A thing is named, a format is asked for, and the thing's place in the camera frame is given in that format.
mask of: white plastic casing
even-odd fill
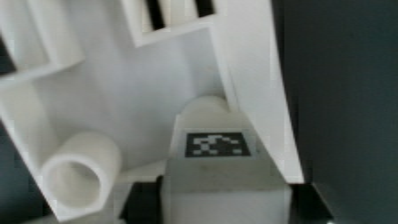
[[[177,118],[161,185],[165,224],[285,224],[291,189],[248,120],[214,109],[218,102],[214,98],[193,101],[198,105],[188,106]],[[186,136],[197,133],[214,137],[241,133],[250,155],[188,156]],[[216,144],[211,149],[220,152]]]
[[[168,156],[175,115],[205,95],[248,117],[287,183],[303,181],[271,3],[213,0],[214,14],[198,18],[193,1],[168,2],[166,27],[152,31],[138,0],[0,0],[17,67],[0,78],[0,117],[47,200],[42,167],[81,132],[101,133],[117,145],[120,172],[108,185],[152,179],[161,169],[147,164]],[[92,214],[101,203],[85,208],[54,212],[60,221]]]

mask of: white panel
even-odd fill
[[[186,102],[223,96],[209,32],[134,48],[117,2],[63,3],[86,60],[38,80],[35,88],[60,141],[83,130],[104,133],[125,170],[165,158]]]
[[[271,7],[223,1],[218,32],[241,110],[289,183],[303,181],[278,68]]]
[[[17,70],[47,63],[26,0],[0,0],[0,36]]]

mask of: cylindrical hole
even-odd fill
[[[99,197],[99,179],[90,168],[63,162],[49,171],[49,191],[58,202],[69,207],[86,207]]]

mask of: white plastic part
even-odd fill
[[[95,133],[79,133],[63,143],[40,170],[42,193],[60,221],[101,210],[118,169],[113,141]]]
[[[62,0],[0,0],[0,35],[15,72],[0,89],[46,76],[83,60]]]
[[[220,109],[216,101],[198,98],[175,122],[161,185],[163,221],[285,224],[291,189],[243,114],[198,109]],[[227,132],[243,133],[250,156],[186,157],[186,134]]]
[[[248,116],[287,182],[301,183],[269,1],[253,0],[246,4],[241,0],[213,0],[213,15],[193,20],[186,19],[179,25],[170,24],[165,29],[145,34],[140,32],[136,22],[136,1],[120,1],[136,47],[200,29],[207,30],[216,52],[220,77],[227,77],[221,78],[221,81],[229,104],[234,105],[237,102],[237,108]],[[170,11],[170,13],[179,16],[181,11]]]
[[[147,164],[166,159],[175,114],[191,99],[205,95],[227,102],[213,99],[220,106],[205,110],[241,112],[248,117],[284,179],[300,183],[269,1],[246,4],[241,0],[213,0],[213,15],[152,32],[141,32],[136,2],[12,3],[26,4],[21,21],[30,16],[33,26],[22,32],[37,33],[31,40],[38,41],[24,48],[21,41],[12,42],[5,36],[3,40],[6,46],[14,43],[21,47],[26,60],[37,53],[37,67],[0,79],[0,117],[37,183],[51,155],[86,130],[111,138],[120,150],[117,180],[152,179],[161,165]],[[6,29],[17,29],[1,25],[8,23],[0,20],[1,35]],[[81,51],[86,60],[70,67],[83,59]],[[182,114],[202,107],[188,108]]]

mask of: black surface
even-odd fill
[[[161,178],[156,183],[134,183],[118,218],[125,224],[161,224]]]
[[[307,180],[332,192],[339,217],[365,224],[398,223],[396,27],[398,1],[284,0],[284,83]]]
[[[157,30],[157,29],[165,28],[165,20],[163,20],[163,14],[161,14],[157,0],[145,0],[145,5],[147,5],[147,10],[149,10],[152,29]]]
[[[0,223],[17,224],[51,213],[0,124]]]
[[[188,158],[250,156],[243,134],[237,132],[188,134],[184,156]]]
[[[0,76],[15,71],[14,62],[8,56],[6,47],[0,36]]]
[[[195,0],[195,6],[197,6],[198,17],[204,17],[214,14],[213,0]]]

